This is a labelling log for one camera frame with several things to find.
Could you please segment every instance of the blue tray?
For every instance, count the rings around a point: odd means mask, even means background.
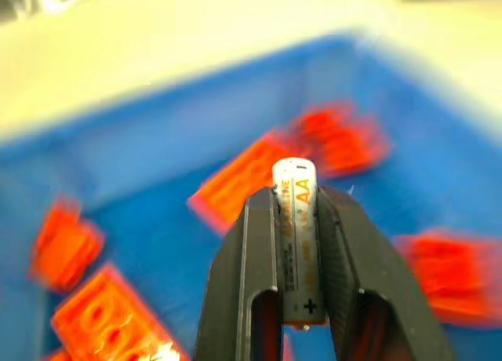
[[[1,147],[0,359],[30,361],[59,346],[49,318],[61,297],[25,279],[31,244],[57,192],[82,201],[107,234],[100,261],[113,260],[192,350],[221,241],[186,199],[308,104],[350,99],[377,116],[394,142],[382,166],[325,182],[353,187],[385,235],[436,225],[502,234],[500,150],[451,104],[357,42],[350,35],[321,38]],[[460,360],[502,359],[502,331],[447,332]],[[297,360],[334,359],[326,328],[291,337]]]

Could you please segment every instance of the plus sign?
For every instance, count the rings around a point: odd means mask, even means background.
[[[314,309],[317,308],[317,305],[309,298],[308,304],[304,304],[304,308],[307,308],[309,314],[312,314],[314,312]]]

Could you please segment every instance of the battery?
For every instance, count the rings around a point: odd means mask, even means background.
[[[285,274],[283,322],[294,326],[325,323],[315,221],[315,166],[306,159],[281,159],[272,174],[280,208]]]

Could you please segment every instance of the blue surface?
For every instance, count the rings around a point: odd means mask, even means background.
[[[0,359],[39,359],[58,345],[49,317],[60,297],[25,275],[60,191],[79,198],[106,232],[101,261],[112,259],[191,350],[220,240],[186,199],[306,104],[346,99],[378,117],[395,149],[377,169],[327,183],[354,186],[384,234],[435,225],[502,234],[500,150],[377,51],[326,37],[0,148]],[[447,330],[460,360],[502,359],[502,331]],[[334,358],[326,328],[291,336],[297,360]]]

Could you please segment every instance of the blurry background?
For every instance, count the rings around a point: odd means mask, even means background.
[[[31,5],[45,11],[25,11]],[[435,225],[502,235],[501,0],[0,0],[0,7],[11,9],[0,16],[0,359],[38,359],[59,346],[49,318],[61,298],[24,277],[60,191],[80,199],[105,230],[103,260],[119,266],[191,349],[220,239],[185,200],[312,100],[353,96],[381,115],[402,147],[395,166],[333,183],[355,186],[390,237]],[[251,65],[211,78],[241,63]],[[443,113],[495,148],[443,123]],[[463,175],[454,180],[452,171]],[[180,268],[180,256],[192,254]],[[500,331],[448,331],[460,359],[501,359]],[[309,349],[333,359],[325,329],[292,339],[298,360],[309,359]]]

